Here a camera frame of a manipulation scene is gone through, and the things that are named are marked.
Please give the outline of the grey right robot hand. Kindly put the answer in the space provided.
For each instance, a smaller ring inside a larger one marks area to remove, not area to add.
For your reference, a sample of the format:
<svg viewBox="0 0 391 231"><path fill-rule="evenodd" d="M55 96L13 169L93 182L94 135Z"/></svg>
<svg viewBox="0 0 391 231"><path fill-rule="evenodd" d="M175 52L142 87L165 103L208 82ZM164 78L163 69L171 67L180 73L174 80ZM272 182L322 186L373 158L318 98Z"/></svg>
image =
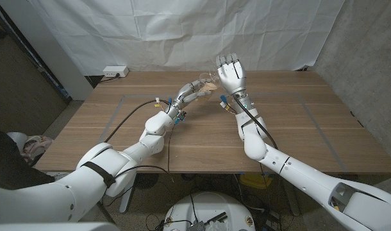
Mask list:
<svg viewBox="0 0 391 231"><path fill-rule="evenodd" d="M228 94L245 90L245 71L236 53L217 56L216 64L220 84Z"/></svg>

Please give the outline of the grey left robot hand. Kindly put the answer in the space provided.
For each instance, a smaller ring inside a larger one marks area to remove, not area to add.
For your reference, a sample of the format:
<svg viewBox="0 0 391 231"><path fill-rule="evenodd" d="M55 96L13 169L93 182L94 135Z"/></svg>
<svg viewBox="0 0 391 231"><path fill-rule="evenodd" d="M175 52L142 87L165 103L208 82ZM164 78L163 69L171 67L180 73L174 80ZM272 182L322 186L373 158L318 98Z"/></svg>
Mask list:
<svg viewBox="0 0 391 231"><path fill-rule="evenodd" d="M175 119L183 109L197 98L210 95L210 90L202 91L201 88L207 83L212 83L211 79L200 79L184 85L178 92L178 95L172 101L172 105L165 110L165 113Z"/></svg>

